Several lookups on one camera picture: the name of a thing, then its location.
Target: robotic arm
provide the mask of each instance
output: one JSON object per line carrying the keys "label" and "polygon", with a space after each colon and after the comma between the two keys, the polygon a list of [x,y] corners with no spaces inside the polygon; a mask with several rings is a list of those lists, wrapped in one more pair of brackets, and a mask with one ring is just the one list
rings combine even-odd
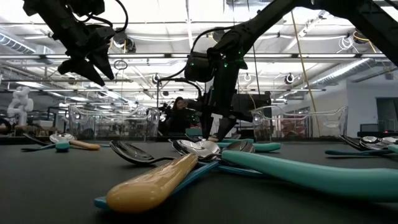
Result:
{"label": "robotic arm", "polygon": [[398,23],[372,0],[274,0],[257,16],[230,27],[221,40],[207,50],[207,54],[191,52],[185,69],[190,81],[208,82],[214,78],[213,90],[202,99],[203,137],[208,138],[211,113],[223,115],[217,138],[222,140],[235,125],[236,119],[251,121],[230,110],[239,69],[247,69],[243,57],[254,42],[285,14],[295,7],[324,9],[335,16],[351,21],[367,38],[398,66]]}
{"label": "robotic arm", "polygon": [[108,60],[108,44],[115,35],[111,26],[86,25],[78,16],[94,18],[105,10],[103,0],[24,0],[28,16],[39,14],[50,27],[54,40],[59,40],[67,49],[70,59],[58,67],[61,74],[75,72],[104,86],[105,83],[95,70],[96,66],[110,80],[114,75]]}

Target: wall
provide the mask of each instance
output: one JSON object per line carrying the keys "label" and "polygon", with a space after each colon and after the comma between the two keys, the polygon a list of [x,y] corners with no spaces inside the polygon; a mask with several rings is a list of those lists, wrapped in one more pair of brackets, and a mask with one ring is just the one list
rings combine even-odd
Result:
{"label": "wall", "polygon": [[376,98],[398,97],[398,81],[383,76],[360,83],[347,82],[348,136],[356,137],[360,124],[377,123]]}

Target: yellow cable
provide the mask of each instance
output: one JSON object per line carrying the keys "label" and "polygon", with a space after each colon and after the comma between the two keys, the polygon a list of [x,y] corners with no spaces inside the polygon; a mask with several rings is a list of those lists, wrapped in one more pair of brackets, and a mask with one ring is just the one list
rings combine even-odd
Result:
{"label": "yellow cable", "polygon": [[353,33],[353,36],[354,36],[355,38],[357,38],[358,40],[369,41],[369,39],[364,39],[364,38],[357,37],[357,36],[355,35],[356,33],[357,33],[357,32],[355,31],[355,32]]}
{"label": "yellow cable", "polygon": [[[315,99],[313,98],[312,90],[311,90],[311,87],[310,87],[310,83],[308,82],[307,72],[305,71],[304,60],[303,60],[303,55],[302,55],[302,52],[301,52],[301,46],[300,46],[300,40],[299,40],[299,33],[297,32],[297,26],[296,26],[296,22],[295,22],[295,19],[294,19],[293,11],[291,11],[290,13],[292,14],[294,32],[295,32],[296,41],[297,41],[298,53],[300,54],[301,66],[303,68],[304,80],[305,80],[305,83],[307,84],[308,92],[310,93],[310,96],[311,96],[311,102],[312,102],[313,110],[314,110],[314,112],[317,112],[317,106],[315,104]],[[319,128],[318,118],[315,116],[315,119],[317,121],[318,132],[319,132],[319,135],[320,135],[321,134],[321,130]]]}

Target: black table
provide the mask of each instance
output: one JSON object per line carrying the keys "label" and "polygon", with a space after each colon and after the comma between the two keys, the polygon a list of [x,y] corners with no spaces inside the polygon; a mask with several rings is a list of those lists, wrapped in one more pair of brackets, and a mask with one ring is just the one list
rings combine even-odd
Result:
{"label": "black table", "polygon": [[[168,143],[137,144],[149,153],[178,156]],[[21,153],[0,146],[0,223],[397,223],[398,203],[342,200],[278,180],[253,179],[218,171],[202,177],[141,215],[104,212],[93,206],[116,184],[151,167],[136,167],[111,149]],[[398,169],[398,157],[327,158],[327,149],[354,151],[343,144],[283,144],[268,154],[336,167]]]}

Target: black robotic arm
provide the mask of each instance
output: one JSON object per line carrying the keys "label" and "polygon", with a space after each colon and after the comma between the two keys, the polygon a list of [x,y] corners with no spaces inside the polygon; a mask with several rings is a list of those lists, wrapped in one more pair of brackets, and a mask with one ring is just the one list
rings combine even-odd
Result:
{"label": "black robotic arm", "polygon": [[350,20],[386,57],[398,65],[398,23],[372,0],[275,0],[253,19],[231,27],[206,54],[192,52],[188,56],[186,79],[207,82],[214,78],[213,89],[207,93],[210,95],[200,102],[203,137],[209,136],[210,128],[206,128],[206,125],[211,126],[212,113],[223,115],[217,136],[219,140],[231,130],[236,119],[250,121],[234,115],[230,110],[239,69],[247,69],[243,57],[265,31],[295,7],[324,9]]}

